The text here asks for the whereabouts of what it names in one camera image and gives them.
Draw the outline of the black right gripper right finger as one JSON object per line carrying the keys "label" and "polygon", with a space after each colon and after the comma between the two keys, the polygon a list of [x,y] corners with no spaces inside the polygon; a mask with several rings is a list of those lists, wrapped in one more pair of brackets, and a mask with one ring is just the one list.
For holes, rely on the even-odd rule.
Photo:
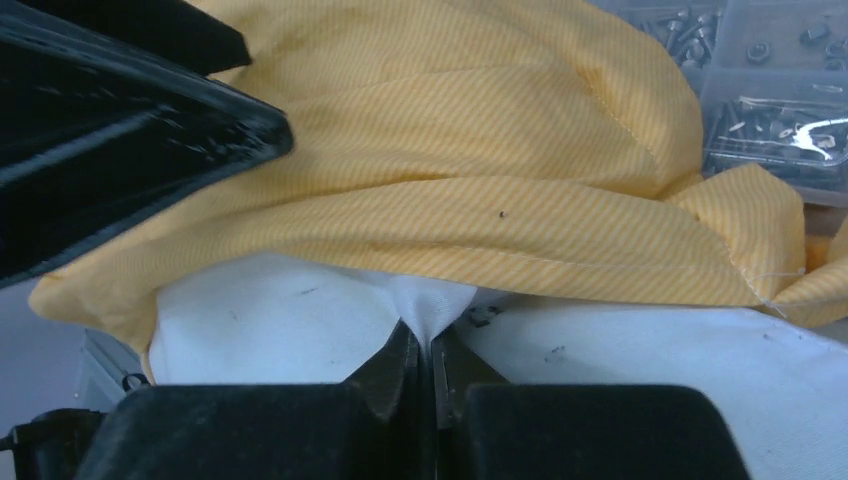
{"label": "black right gripper right finger", "polygon": [[674,385],[512,383],[431,344],[439,479],[747,479],[718,410]]}

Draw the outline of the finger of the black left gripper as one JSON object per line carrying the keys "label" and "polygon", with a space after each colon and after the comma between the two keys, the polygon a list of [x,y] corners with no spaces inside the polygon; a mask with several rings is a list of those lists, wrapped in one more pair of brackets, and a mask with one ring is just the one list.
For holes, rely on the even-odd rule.
{"label": "finger of the black left gripper", "polygon": [[238,30],[186,1],[57,0],[23,4],[200,75],[247,66],[252,61]]}
{"label": "finger of the black left gripper", "polygon": [[1,10],[1,284],[288,154],[283,111],[27,6]]}

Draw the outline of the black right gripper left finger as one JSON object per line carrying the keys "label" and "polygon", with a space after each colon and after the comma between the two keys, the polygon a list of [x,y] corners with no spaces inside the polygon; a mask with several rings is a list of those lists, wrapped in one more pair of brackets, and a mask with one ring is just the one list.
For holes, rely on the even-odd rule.
{"label": "black right gripper left finger", "polygon": [[419,479],[418,343],[398,324],[338,383],[147,387],[105,418],[81,479]]}

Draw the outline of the orange Mickey Mouse pillowcase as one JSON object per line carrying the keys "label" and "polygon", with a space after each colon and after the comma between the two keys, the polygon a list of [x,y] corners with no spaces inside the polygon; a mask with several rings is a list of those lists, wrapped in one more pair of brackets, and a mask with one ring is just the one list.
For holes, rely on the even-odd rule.
{"label": "orange Mickey Mouse pillowcase", "polygon": [[42,277],[39,315],[149,350],[167,285],[259,252],[525,294],[847,314],[847,234],[807,264],[801,197],[701,171],[661,46],[585,1],[202,1],[294,151]]}

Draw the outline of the white pillow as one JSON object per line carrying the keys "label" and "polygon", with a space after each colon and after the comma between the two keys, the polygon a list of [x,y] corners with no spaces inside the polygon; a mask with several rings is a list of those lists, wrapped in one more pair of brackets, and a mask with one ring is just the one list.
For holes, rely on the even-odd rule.
{"label": "white pillow", "polygon": [[695,388],[756,479],[847,475],[847,348],[740,308],[598,303],[256,254],[156,297],[159,384],[336,383],[398,323],[422,344],[456,326],[506,378]]}

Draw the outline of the clear plastic screw box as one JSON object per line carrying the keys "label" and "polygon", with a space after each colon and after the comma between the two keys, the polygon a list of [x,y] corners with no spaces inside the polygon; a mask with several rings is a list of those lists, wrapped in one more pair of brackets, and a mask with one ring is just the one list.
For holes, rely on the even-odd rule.
{"label": "clear plastic screw box", "polygon": [[608,1],[658,41],[704,115],[705,176],[756,164],[811,204],[847,204],[843,1]]}

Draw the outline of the aluminium frame rail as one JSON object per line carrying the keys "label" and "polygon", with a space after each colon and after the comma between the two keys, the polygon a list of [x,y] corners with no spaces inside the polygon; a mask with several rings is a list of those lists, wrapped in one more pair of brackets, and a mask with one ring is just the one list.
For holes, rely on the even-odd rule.
{"label": "aluminium frame rail", "polygon": [[108,412],[129,393],[149,385],[139,356],[127,345],[91,329],[83,339],[75,387],[80,408]]}

